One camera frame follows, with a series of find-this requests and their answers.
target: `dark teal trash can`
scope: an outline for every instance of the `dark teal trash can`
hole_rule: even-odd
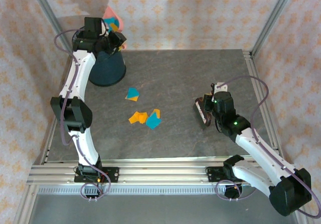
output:
[[[97,86],[107,87],[121,81],[125,74],[126,66],[121,52],[111,56],[105,52],[99,52],[89,74],[89,81]]]

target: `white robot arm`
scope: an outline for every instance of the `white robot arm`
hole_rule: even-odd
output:
[[[79,156],[78,170],[82,176],[100,176],[100,173],[90,165],[102,169],[100,157],[95,150],[90,133],[92,111],[85,104],[85,89],[89,74],[99,51],[112,55],[119,50],[125,40],[121,33],[110,31],[108,34],[101,18],[85,18],[84,30],[73,43],[73,61],[66,83],[59,97],[51,99],[51,107],[58,121],[73,137]],[[64,101],[67,103],[65,108],[63,108]]]
[[[218,87],[222,84],[212,84],[212,94],[205,94],[203,98],[195,100],[202,120],[209,126],[212,114],[218,131],[246,150],[263,169],[254,167],[243,157],[236,155],[224,162],[224,174],[229,180],[244,180],[263,192],[281,215],[291,214],[311,201],[309,191],[292,174],[311,188],[310,174],[304,168],[295,169],[282,159],[255,129],[256,136],[253,135],[251,124],[236,114],[227,86]]]

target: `orange paper piece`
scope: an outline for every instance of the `orange paper piece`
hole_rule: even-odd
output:
[[[138,120],[141,124],[144,124],[146,123],[146,120],[148,118],[148,114],[146,112],[144,113],[139,113],[139,117],[138,117]]]
[[[150,116],[152,116],[153,113],[156,113],[158,119],[161,118],[161,111],[159,109],[155,108],[154,111],[150,114]]]

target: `floral wall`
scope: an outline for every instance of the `floral wall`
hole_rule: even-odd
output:
[[[101,17],[124,20],[128,49],[251,50],[277,0],[48,0],[64,29]]]
[[[0,0],[0,223],[12,223],[53,114],[67,56],[36,0]]]

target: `black mounting bracket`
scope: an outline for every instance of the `black mounting bracket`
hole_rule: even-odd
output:
[[[238,178],[231,178],[224,172],[223,166],[209,166],[205,169],[209,182],[218,182],[220,180],[231,180],[234,182],[242,182],[243,180]]]
[[[119,178],[119,167],[102,167],[101,169],[105,172],[108,177],[110,178],[111,183],[117,183]],[[108,183],[108,180],[102,176],[88,176],[88,175],[81,175],[80,170],[76,167],[75,170],[75,183],[97,183],[98,178],[100,179],[99,183]]]

